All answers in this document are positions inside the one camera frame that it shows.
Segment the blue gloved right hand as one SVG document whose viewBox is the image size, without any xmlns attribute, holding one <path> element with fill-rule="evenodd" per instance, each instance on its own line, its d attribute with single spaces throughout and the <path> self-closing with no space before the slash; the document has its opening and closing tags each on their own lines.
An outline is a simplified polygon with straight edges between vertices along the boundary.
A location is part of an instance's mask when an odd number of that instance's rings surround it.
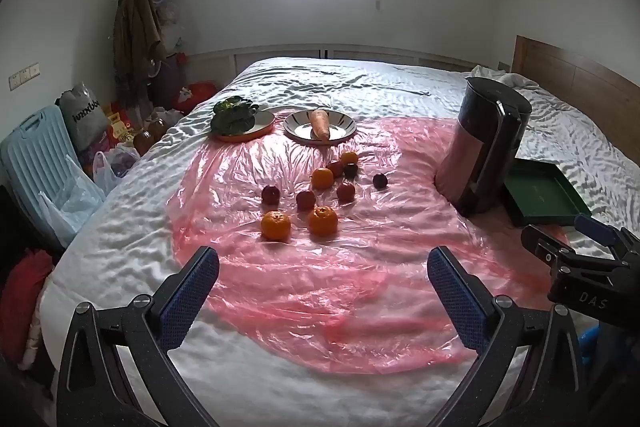
<svg viewBox="0 0 640 427">
<path fill-rule="evenodd" d="M 591 327 L 591 329 L 587 329 L 579 336 L 579 347 L 584 355 L 594 349 L 594 346 L 597 344 L 599 334 L 600 326 L 597 325 Z"/>
</svg>

